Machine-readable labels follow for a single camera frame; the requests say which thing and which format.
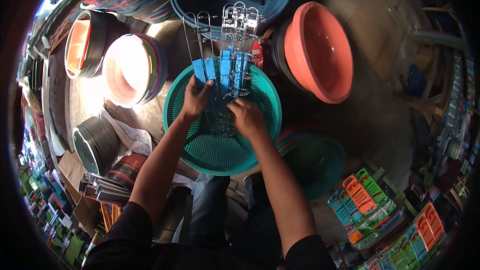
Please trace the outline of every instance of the wooden plank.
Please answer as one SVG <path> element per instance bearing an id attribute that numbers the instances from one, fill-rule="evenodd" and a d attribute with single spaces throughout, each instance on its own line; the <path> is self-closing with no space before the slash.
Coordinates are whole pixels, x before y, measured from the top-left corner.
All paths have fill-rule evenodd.
<path id="1" fill-rule="evenodd" d="M 435 118 L 438 118 L 444 112 L 442 109 L 438 108 L 433 104 L 427 103 L 422 99 L 411 97 L 406 94 L 393 93 L 392 99 L 396 102 L 400 102 L 410 107 L 413 107 L 421 112 L 426 112 L 434 116 Z"/>
<path id="2" fill-rule="evenodd" d="M 430 95 L 430 91 L 432 90 L 432 86 L 434 85 L 435 76 L 437 75 L 439 58 L 440 58 L 440 46 L 437 45 L 435 46 L 435 50 L 433 53 L 433 63 L 431 65 L 430 73 L 428 74 L 427 86 L 423 90 L 423 94 L 421 97 L 422 100 L 427 100 Z"/>

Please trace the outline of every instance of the plastic basin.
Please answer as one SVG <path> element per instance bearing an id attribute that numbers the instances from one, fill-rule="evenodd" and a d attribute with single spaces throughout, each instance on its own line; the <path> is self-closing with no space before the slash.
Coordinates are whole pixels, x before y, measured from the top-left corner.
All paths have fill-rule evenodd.
<path id="1" fill-rule="evenodd" d="M 285 58 L 295 79 L 328 104 L 351 93 L 353 58 L 340 22 L 323 5 L 302 4 L 285 33 Z"/>

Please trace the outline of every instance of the plastic grater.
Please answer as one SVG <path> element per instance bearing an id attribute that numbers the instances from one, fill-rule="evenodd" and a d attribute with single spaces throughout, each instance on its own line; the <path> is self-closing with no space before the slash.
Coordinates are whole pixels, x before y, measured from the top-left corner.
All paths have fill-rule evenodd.
<path id="1" fill-rule="evenodd" d="M 377 207 L 372 197 L 370 197 L 355 176 L 350 175 L 347 177 L 343 181 L 342 186 L 363 215 L 373 212 Z"/>
<path id="2" fill-rule="evenodd" d="M 360 184 L 363 188 L 367 191 L 367 193 L 371 196 L 375 203 L 379 203 L 380 201 L 387 198 L 387 195 L 383 192 L 377 182 L 368 174 L 365 168 L 361 169 L 360 171 L 355 174 L 355 177 L 358 179 Z"/>
<path id="3" fill-rule="evenodd" d="M 350 217 L 352 218 L 353 223 L 355 223 L 355 225 L 357 226 L 361 225 L 365 221 L 365 219 L 363 219 L 362 213 L 360 213 L 358 207 L 355 205 L 355 203 L 353 203 L 352 198 L 350 198 L 346 190 L 342 186 L 340 186 L 336 190 L 336 194 L 350 213 Z"/>
<path id="4" fill-rule="evenodd" d="M 390 255 L 388 255 L 388 249 L 389 247 L 383 249 L 380 253 L 380 264 L 383 268 L 383 270 L 395 270 L 395 266 L 392 263 L 392 259 L 390 258 Z"/>
<path id="5" fill-rule="evenodd" d="M 358 232 L 355 224 L 353 224 L 350 214 L 347 208 L 343 205 L 343 203 L 339 200 L 336 194 L 333 194 L 328 198 L 328 205 L 330 205 L 331 209 L 340 220 L 341 224 L 343 225 L 343 229 L 345 229 L 348 238 L 352 242 L 352 244 L 356 243 L 362 235 Z"/>
<path id="6" fill-rule="evenodd" d="M 406 235 L 402 235 L 400 237 L 400 240 L 398 241 L 398 247 L 405 258 L 405 262 L 409 269 L 413 269 L 418 265 L 419 261 L 417 259 L 417 255 L 415 254 L 415 250 L 413 249 L 413 246 Z"/>
<path id="7" fill-rule="evenodd" d="M 422 261 L 423 258 L 427 255 L 427 248 L 423 243 L 422 238 L 420 237 L 420 233 L 417 230 L 417 227 L 412 224 L 405 232 L 405 235 L 408 236 L 410 243 L 412 244 L 413 250 L 417 255 L 417 259 Z"/>
<path id="8" fill-rule="evenodd" d="M 442 221 L 438 217 L 437 211 L 431 202 L 427 203 L 427 205 L 423 208 L 423 214 L 427 219 L 435 241 L 438 241 L 445 230 L 444 226 L 442 225 Z"/>
<path id="9" fill-rule="evenodd" d="M 400 251 L 400 248 L 396 243 L 392 244 L 392 246 L 388 250 L 388 255 L 390 256 L 392 264 L 394 265 L 396 270 L 408 269 L 405 258 L 403 257 L 402 252 Z"/>
<path id="10" fill-rule="evenodd" d="M 423 214 L 420 214 L 420 216 L 415 220 L 415 226 L 417 226 L 417 230 L 420 233 L 420 237 L 423 240 L 427 250 L 432 249 L 435 244 L 435 237 L 430 225 L 427 222 L 427 219 L 425 219 Z"/>

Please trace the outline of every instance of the perforated basket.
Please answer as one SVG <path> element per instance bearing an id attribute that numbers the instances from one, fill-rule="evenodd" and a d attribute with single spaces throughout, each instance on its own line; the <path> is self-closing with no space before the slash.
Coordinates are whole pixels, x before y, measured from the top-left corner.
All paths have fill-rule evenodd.
<path id="1" fill-rule="evenodd" d="M 215 70 L 219 70 L 218 62 L 215 62 Z M 275 141 L 282 125 L 279 95 L 270 79 L 260 69 L 252 65 L 249 70 L 253 76 L 250 81 L 251 92 L 245 99 L 260 107 L 270 138 Z M 193 66 L 183 70 L 167 93 L 163 110 L 165 131 L 182 110 L 185 87 L 193 73 Z M 190 126 L 180 159 L 193 169 L 214 176 L 239 174 L 258 164 L 247 139 L 239 133 L 233 137 L 213 135 L 205 113 Z"/>

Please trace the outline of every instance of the person's right hand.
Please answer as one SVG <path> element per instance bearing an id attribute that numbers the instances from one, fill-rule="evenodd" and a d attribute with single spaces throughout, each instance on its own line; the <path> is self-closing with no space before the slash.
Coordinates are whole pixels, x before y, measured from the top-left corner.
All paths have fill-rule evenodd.
<path id="1" fill-rule="evenodd" d="M 247 140 L 251 141 L 252 138 L 263 138 L 268 135 L 262 111 L 258 105 L 237 98 L 234 102 L 228 103 L 226 107 L 232 111 L 233 121 L 238 132 Z"/>

